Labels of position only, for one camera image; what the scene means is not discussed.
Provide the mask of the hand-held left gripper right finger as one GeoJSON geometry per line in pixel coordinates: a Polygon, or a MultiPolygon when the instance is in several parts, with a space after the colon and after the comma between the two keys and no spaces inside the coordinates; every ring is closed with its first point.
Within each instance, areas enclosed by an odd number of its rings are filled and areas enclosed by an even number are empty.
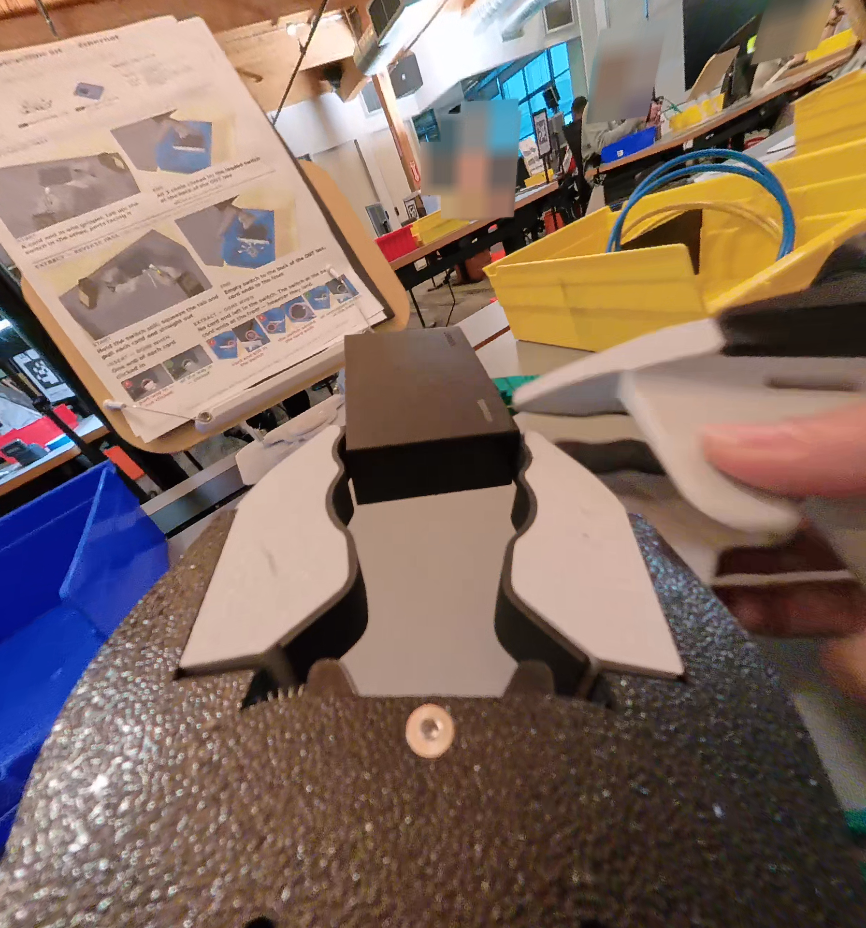
{"type": "Polygon", "coordinates": [[[605,672],[682,680],[624,505],[538,433],[521,435],[515,486],[494,618],[505,652],[566,698],[589,698],[605,672]]]}

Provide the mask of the printed instruction sheet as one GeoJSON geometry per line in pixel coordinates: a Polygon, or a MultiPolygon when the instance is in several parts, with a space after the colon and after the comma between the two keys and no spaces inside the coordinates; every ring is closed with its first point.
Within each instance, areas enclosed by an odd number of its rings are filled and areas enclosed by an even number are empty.
{"type": "Polygon", "coordinates": [[[142,445],[395,317],[200,17],[0,52],[0,246],[142,445]]]}

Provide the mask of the blue plastic bin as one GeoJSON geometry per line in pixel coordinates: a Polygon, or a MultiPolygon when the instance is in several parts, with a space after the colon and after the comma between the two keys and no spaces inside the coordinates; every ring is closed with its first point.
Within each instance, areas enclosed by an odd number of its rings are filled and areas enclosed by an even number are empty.
{"type": "Polygon", "coordinates": [[[111,463],[0,518],[0,853],[68,696],[169,564],[111,463]]]}

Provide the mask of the black network switch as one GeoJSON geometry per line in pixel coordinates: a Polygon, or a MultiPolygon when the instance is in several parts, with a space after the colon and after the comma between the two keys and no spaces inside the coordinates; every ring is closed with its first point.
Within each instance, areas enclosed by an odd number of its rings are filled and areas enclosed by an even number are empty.
{"type": "Polygon", "coordinates": [[[520,430],[461,329],[344,340],[346,473],[361,505],[509,485],[520,430]]]}

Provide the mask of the black white tag sign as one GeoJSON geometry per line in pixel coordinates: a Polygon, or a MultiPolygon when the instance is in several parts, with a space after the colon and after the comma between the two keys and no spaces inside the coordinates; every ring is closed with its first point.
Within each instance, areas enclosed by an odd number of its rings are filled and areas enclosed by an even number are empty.
{"type": "Polygon", "coordinates": [[[12,360],[51,404],[60,405],[76,398],[76,394],[37,350],[28,349],[15,354],[12,360]]]}

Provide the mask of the black wall speaker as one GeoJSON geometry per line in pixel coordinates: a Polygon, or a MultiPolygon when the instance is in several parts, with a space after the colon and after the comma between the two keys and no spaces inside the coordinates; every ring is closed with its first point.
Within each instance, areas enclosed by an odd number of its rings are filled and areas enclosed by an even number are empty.
{"type": "Polygon", "coordinates": [[[389,64],[388,71],[395,99],[412,96],[424,85],[418,58],[413,51],[404,51],[389,64]]]}

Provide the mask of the yellow plastic bin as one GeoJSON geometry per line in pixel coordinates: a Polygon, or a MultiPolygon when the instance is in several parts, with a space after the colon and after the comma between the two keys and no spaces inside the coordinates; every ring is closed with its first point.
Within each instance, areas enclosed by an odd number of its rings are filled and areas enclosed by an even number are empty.
{"type": "Polygon", "coordinates": [[[852,72],[794,105],[798,155],[866,139],[866,71],[852,72]]]}
{"type": "Polygon", "coordinates": [[[866,139],[765,166],[718,150],[654,171],[488,272],[520,341],[601,352],[805,290],[866,231],[866,139]]]}

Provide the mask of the small blue bin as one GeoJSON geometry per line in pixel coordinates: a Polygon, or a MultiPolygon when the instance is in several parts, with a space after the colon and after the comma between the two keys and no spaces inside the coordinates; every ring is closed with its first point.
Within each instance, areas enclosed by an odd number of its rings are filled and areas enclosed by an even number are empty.
{"type": "Polygon", "coordinates": [[[601,164],[611,164],[648,149],[657,143],[658,133],[658,128],[652,125],[605,146],[601,151],[601,164]]]}

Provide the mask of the person's right hand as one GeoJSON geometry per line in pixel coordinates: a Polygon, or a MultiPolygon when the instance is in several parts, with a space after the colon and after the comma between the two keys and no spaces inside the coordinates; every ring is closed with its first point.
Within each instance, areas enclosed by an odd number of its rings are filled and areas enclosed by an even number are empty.
{"type": "MultiPolygon", "coordinates": [[[[776,495],[866,497],[866,402],[772,424],[723,425],[702,437],[717,470],[776,495]]],[[[775,586],[723,586],[718,596],[748,632],[819,638],[824,670],[866,707],[866,593],[852,579],[791,582],[844,564],[812,528],[775,548],[729,551],[724,574],[784,575],[775,586]]]]}

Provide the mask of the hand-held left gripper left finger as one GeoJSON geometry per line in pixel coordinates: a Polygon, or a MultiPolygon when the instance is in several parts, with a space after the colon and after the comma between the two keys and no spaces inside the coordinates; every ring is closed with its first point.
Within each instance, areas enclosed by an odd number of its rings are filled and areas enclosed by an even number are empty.
{"type": "Polygon", "coordinates": [[[368,625],[349,523],[345,430],[325,428],[237,506],[179,664],[181,678],[263,671],[277,688],[338,661],[368,625]]]}

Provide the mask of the black wall monitor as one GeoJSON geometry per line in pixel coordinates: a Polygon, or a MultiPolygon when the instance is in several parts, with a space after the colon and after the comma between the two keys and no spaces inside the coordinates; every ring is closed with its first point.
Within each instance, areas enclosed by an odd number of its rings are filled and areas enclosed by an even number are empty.
{"type": "Polygon", "coordinates": [[[685,87],[739,29],[761,17],[765,1],[682,1],[685,87]]]}

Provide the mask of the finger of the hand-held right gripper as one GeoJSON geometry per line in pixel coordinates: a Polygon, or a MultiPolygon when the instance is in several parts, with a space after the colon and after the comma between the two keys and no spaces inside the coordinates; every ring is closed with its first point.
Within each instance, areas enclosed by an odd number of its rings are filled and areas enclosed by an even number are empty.
{"type": "Polygon", "coordinates": [[[746,533],[789,533],[794,503],[715,470],[705,428],[772,424],[866,401],[866,358],[732,356],[714,320],[652,332],[587,354],[515,390],[519,412],[567,417],[624,413],[683,498],[746,533]]]}
{"type": "Polygon", "coordinates": [[[651,525],[701,580],[715,578],[717,525],[683,499],[645,442],[562,438],[554,444],[597,476],[629,513],[651,525]]]}

